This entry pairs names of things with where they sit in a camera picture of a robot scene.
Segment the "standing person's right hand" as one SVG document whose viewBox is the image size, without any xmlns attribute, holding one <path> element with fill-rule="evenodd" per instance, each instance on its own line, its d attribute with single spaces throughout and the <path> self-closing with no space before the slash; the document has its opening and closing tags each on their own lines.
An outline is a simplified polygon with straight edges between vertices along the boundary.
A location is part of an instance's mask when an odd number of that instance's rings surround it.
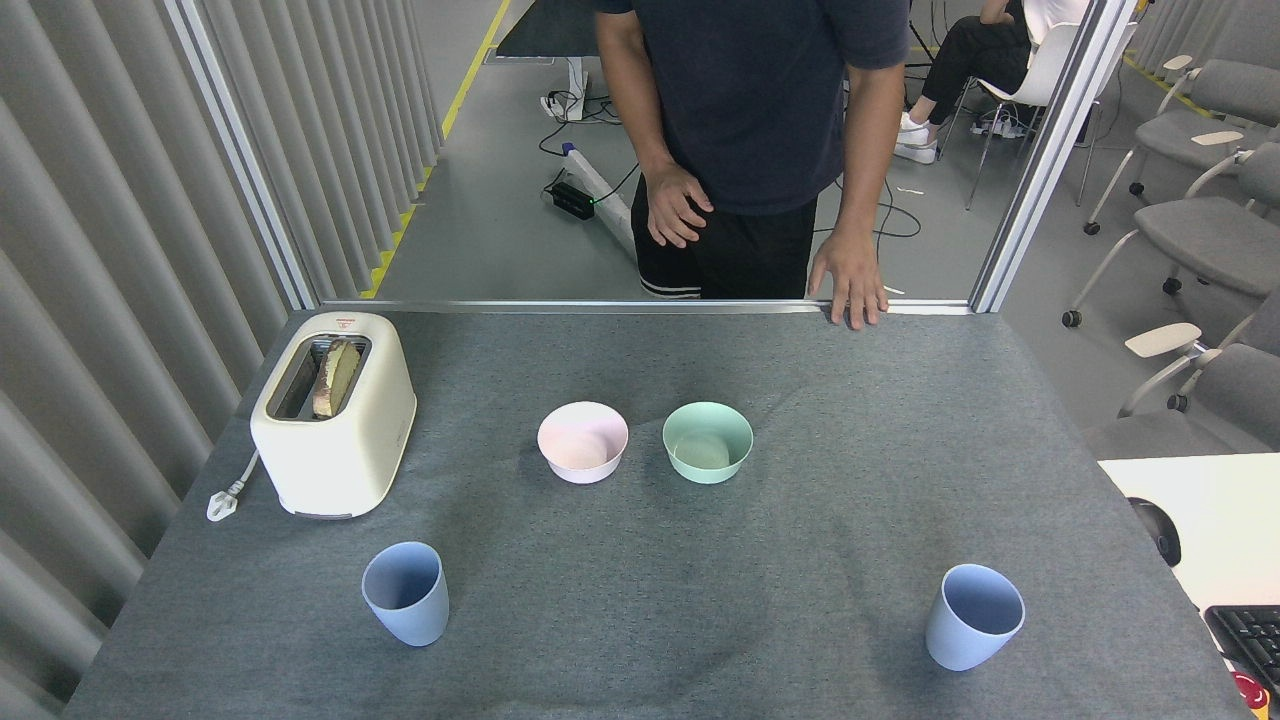
<svg viewBox="0 0 1280 720">
<path fill-rule="evenodd" d="M 714 206 L 699 181 L 673 161 L 644 170 L 646 228 L 659 246 L 686 249 L 699 241 Z"/>
</svg>

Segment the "standing person's left hand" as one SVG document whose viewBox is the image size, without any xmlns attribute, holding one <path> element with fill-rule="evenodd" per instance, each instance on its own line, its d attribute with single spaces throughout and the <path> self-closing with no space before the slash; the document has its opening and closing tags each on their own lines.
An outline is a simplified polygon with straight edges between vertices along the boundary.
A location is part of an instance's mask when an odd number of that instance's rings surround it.
<svg viewBox="0 0 1280 720">
<path fill-rule="evenodd" d="M 829 323 L 860 331 L 879 324 L 890 310 L 887 291 L 872 237 L 861 231 L 835 229 L 812 261 L 806 292 L 817 295 L 831 281 Z"/>
</svg>

